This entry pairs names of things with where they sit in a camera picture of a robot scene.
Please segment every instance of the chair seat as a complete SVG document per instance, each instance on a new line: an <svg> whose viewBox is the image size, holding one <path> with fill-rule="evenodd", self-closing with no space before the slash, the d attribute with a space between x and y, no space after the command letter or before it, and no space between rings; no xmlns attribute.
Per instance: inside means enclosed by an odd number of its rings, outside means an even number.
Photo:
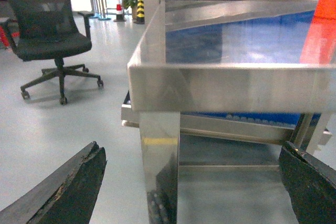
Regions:
<svg viewBox="0 0 336 224"><path fill-rule="evenodd" d="M48 39L20 39L15 54L24 61L47 60L78 55L91 47L89 38L75 33Z"/></svg>

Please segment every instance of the chair leg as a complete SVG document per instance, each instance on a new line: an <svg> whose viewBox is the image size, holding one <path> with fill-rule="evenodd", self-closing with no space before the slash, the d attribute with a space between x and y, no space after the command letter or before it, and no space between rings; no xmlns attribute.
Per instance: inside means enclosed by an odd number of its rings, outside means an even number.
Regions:
<svg viewBox="0 0 336 224"><path fill-rule="evenodd" d="M41 77L35 79L34 81L31 81L31 82L29 82L29 83L21 86L21 91L24 92L25 89L27 89L29 87L32 87L34 85L37 85L39 83L42 83L44 81L50 80L50 79L56 77L57 75L58 75L58 71L53 71L53 72L48 73L48 74L46 74L44 76L41 76Z"/></svg>
<svg viewBox="0 0 336 224"><path fill-rule="evenodd" d="M65 67L65 68L69 68L69 69L73 69L73 70L75 70L75 69L79 69L79 68L83 68L83 69L85 69L85 64L79 64L79 65L67 66L67 67Z"/></svg>
<svg viewBox="0 0 336 224"><path fill-rule="evenodd" d="M60 73L60 75L59 75L59 92L61 94L61 98L59 99L59 103L61 105L66 105L68 103L68 100L64 95L64 78L65 78L65 75Z"/></svg>
<svg viewBox="0 0 336 224"><path fill-rule="evenodd" d="M46 73L49 73L49 72L54 72L56 71L57 68L44 68L41 70L42 74L46 74Z"/></svg>
<svg viewBox="0 0 336 224"><path fill-rule="evenodd" d="M80 72L80 71L76 71L76 70L69 69L69 68L64 68L64 73L67 76L80 76L80 77L97 78L100 81L100 75L98 75L98 74Z"/></svg>

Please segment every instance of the yellow and black post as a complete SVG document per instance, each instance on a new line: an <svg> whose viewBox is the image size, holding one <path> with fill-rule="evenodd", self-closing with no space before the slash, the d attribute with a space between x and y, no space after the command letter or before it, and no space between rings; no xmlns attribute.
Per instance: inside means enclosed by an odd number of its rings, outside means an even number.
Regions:
<svg viewBox="0 0 336 224"><path fill-rule="evenodd" d="M145 24L145 11L143 0L138 0L137 20L134 23L140 25Z"/></svg>

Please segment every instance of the chair base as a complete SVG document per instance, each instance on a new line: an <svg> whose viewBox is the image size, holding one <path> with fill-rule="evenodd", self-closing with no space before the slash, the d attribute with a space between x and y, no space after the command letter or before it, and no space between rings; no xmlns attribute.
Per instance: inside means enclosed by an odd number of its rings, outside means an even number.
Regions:
<svg viewBox="0 0 336 224"><path fill-rule="evenodd" d="M57 68L48 68L48 69L42 69L42 76L21 86L21 94L23 99L29 99L30 95L28 91L26 91L27 88L30 88L32 86L35 86L37 84L40 84L42 82L45 82L47 80L50 80L54 77L59 78L59 91L61 94L61 97L59 99L59 102L61 105L66 105L68 103L67 98L64 95L64 78L65 76L80 76L80 77L89 77L89 78L97 78L97 84L98 87L103 87L104 83L102 79L100 78L100 75L89 73L89 69L85 67L84 64L69 66L69 67L63 67L64 62L63 59L55 59L55 63Z"/></svg>

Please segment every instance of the blue surface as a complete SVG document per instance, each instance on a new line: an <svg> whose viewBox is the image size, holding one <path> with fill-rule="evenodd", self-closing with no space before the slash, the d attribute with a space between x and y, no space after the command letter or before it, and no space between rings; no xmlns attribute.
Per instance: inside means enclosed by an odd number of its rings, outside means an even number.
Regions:
<svg viewBox="0 0 336 224"><path fill-rule="evenodd" d="M300 63L313 12L166 33L166 62Z"/></svg>
<svg viewBox="0 0 336 224"><path fill-rule="evenodd" d="M272 22L279 22L279 23L287 23L288 25L292 24L293 17L297 18L297 15L286 15L283 17L279 17L278 21L275 19L272 20ZM311 20L311 13L308 14L303 14L302 16L302 21L303 22L310 22ZM268 19L259 19L258 21L253 20L252 22L268 22ZM190 30L189 33L195 33L195 32L200 32L200 29L206 29L205 27L203 28L197 28L196 30ZM256 32L252 32L250 35L250 42L251 40L254 41L254 38L259 38L257 37ZM216 43L218 40L222 39L222 33L220 33L220 36L215 37L215 38L209 38L208 42L210 43ZM226 117L227 113L203 113L207 115L212 115L212 116L220 116L220 117ZM267 120L267 121L274 121L274 122L281 122L281 123L288 123L288 124L297 124L300 114L257 114L257 113L234 113L233 115L239 116L239 117L247 117L247 118L253 118L253 119L261 119L261 120Z"/></svg>

